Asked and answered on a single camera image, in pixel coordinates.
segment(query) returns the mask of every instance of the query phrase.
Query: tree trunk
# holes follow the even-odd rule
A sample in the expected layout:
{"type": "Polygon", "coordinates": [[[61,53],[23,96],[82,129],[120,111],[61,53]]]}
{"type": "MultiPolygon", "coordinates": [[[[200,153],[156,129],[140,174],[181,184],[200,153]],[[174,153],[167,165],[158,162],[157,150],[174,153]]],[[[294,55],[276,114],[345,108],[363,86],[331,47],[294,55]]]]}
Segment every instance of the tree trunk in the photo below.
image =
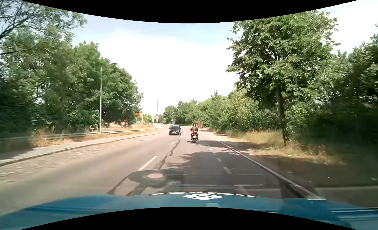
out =
{"type": "Polygon", "coordinates": [[[284,115],[283,95],[281,95],[280,87],[278,87],[276,90],[276,101],[278,104],[278,117],[280,119],[281,131],[283,132],[283,142],[284,144],[286,144],[289,141],[289,138],[288,138],[288,131],[287,131],[287,122],[285,120],[285,115],[284,115]]]}

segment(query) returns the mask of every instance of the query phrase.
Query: power line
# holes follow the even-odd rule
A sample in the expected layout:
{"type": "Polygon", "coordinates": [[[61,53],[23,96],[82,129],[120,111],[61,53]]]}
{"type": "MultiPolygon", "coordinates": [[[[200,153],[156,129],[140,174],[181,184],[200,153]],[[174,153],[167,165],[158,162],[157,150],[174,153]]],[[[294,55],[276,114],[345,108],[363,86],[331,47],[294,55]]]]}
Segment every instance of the power line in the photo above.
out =
{"type": "Polygon", "coordinates": [[[107,38],[114,38],[114,37],[121,37],[121,36],[135,35],[135,34],[148,34],[148,33],[155,33],[155,32],[164,32],[164,31],[170,31],[170,30],[175,30],[175,29],[154,30],[154,31],[146,31],[146,32],[140,32],[140,33],[133,33],[133,34],[121,34],[121,35],[100,37],[100,38],[94,38],[94,39],[82,39],[82,40],[78,40],[78,41],[74,41],[74,42],[80,42],[80,41],[84,41],[84,40],[107,39],[107,38]]]}

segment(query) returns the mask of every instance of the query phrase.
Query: lamp post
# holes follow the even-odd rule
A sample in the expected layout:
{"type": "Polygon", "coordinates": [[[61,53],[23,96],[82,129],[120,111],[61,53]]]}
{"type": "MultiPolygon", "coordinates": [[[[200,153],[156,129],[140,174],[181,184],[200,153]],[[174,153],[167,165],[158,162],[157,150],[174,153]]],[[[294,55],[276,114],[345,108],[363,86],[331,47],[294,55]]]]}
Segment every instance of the lamp post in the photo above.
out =
{"type": "Polygon", "coordinates": [[[157,100],[156,100],[156,128],[158,127],[158,104],[159,104],[159,98],[161,97],[158,97],[157,100]]]}
{"type": "Polygon", "coordinates": [[[101,86],[99,89],[99,133],[102,133],[102,66],[101,66],[101,86]]]}

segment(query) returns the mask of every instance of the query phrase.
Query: sidewalk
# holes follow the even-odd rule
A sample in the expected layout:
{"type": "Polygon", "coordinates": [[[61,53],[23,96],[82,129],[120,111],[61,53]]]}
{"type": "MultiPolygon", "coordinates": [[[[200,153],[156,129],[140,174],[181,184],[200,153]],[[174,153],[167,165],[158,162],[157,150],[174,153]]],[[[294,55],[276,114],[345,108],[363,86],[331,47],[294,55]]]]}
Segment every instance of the sidewalk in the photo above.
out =
{"type": "Polygon", "coordinates": [[[86,146],[104,144],[104,143],[119,141],[123,139],[131,139],[131,138],[136,138],[136,137],[141,137],[141,136],[156,135],[160,133],[159,132],[160,129],[162,129],[161,126],[158,126],[158,130],[154,130],[151,133],[130,134],[130,135],[110,137],[110,138],[93,139],[93,140],[82,141],[82,142],[72,142],[72,143],[67,143],[67,144],[38,147],[38,148],[33,148],[30,150],[25,150],[25,151],[2,153],[0,154],[0,167],[4,165],[9,165],[12,163],[20,162],[23,160],[34,159],[34,158],[41,157],[44,155],[67,151],[70,149],[77,149],[77,148],[82,148],[86,146]]]}

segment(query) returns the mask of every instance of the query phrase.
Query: car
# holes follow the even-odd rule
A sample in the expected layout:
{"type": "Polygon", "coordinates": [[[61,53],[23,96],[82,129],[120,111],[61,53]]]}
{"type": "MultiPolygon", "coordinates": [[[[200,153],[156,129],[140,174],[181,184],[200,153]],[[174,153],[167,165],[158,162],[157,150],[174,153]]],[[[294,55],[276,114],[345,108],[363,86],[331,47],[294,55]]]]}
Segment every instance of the car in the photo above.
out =
{"type": "Polygon", "coordinates": [[[169,135],[181,135],[182,130],[179,125],[171,125],[169,127],[169,135]]]}

